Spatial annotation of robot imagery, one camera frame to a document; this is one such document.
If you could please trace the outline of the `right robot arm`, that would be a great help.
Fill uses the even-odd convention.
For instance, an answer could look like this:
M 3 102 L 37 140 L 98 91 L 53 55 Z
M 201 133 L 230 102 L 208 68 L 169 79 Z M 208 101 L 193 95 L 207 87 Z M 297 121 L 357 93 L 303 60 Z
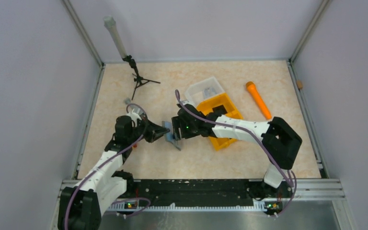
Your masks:
M 191 104 L 179 108 L 177 116 L 172 117 L 176 140 L 202 136 L 255 143 L 270 161 L 263 178 L 263 194 L 275 197 L 281 192 L 282 181 L 290 186 L 295 185 L 291 169 L 302 145 L 302 138 L 283 118 L 254 122 L 231 118 L 220 112 L 204 115 Z

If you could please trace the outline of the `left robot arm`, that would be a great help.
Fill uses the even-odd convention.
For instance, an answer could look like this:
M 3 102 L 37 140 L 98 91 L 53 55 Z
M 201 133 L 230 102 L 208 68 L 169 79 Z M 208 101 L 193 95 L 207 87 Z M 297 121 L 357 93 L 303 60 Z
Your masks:
M 132 174 L 120 170 L 133 147 L 141 140 L 152 143 L 170 129 L 157 125 L 146 115 L 130 113 L 116 119 L 111 140 L 88 174 L 60 194 L 59 230 L 97 230 L 106 210 L 121 196 L 134 193 Z

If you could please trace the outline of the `grey leather card holder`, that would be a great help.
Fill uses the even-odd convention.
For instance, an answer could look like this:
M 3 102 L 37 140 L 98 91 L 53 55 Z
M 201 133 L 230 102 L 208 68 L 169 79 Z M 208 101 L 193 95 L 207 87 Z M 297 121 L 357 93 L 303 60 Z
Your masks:
M 176 149 L 181 151 L 181 146 L 179 144 L 179 141 L 175 139 L 174 131 L 173 131 L 173 124 L 168 121 L 162 121 L 162 126 L 164 128 L 169 129 L 169 132 L 164 134 L 165 141 L 171 143 Z

